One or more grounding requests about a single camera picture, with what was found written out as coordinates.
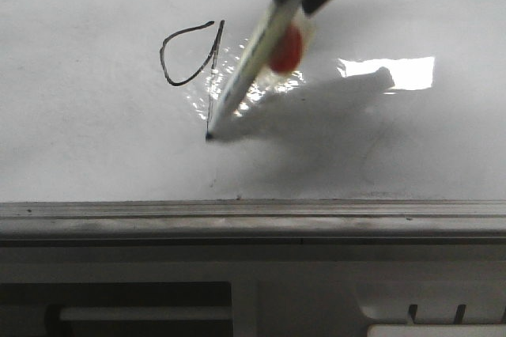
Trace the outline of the white whiteboard marker pen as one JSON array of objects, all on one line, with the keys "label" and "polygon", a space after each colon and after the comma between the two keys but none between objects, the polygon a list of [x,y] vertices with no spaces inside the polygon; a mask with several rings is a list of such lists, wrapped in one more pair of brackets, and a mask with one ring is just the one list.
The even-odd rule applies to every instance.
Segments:
[{"label": "white whiteboard marker pen", "polygon": [[296,15],[302,0],[271,0],[260,18],[248,45],[216,103],[208,121],[206,140],[223,140],[228,133],[233,112],[267,64],[277,44]]}]

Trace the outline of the red magnet taped to marker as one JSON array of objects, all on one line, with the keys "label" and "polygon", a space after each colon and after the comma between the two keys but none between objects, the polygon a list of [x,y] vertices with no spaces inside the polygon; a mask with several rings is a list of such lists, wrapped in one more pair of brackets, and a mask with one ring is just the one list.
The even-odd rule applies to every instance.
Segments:
[{"label": "red magnet taped to marker", "polygon": [[301,10],[291,20],[274,53],[262,68],[258,80],[271,83],[288,79],[299,68],[312,44],[314,22]]}]

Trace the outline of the white whiteboard surface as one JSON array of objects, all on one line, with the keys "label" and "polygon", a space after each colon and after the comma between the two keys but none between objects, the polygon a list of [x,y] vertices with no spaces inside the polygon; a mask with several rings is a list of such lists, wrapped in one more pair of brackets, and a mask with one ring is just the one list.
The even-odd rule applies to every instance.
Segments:
[{"label": "white whiteboard surface", "polygon": [[332,0],[206,142],[269,0],[1,0],[1,198],[503,199],[505,0]]}]

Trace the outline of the white plastic equipment housing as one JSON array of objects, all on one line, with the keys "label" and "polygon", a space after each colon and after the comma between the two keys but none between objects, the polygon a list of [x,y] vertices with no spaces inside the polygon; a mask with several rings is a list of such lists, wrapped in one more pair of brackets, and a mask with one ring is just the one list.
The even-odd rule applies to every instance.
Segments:
[{"label": "white plastic equipment housing", "polygon": [[4,336],[502,336],[502,244],[4,246]]}]

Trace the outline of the aluminium whiteboard frame rail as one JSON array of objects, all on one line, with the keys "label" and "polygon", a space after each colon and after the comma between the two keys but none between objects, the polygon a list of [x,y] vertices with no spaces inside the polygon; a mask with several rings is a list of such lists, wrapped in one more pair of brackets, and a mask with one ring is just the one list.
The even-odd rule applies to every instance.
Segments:
[{"label": "aluminium whiteboard frame rail", "polygon": [[502,200],[234,199],[1,205],[5,243],[502,239]]}]

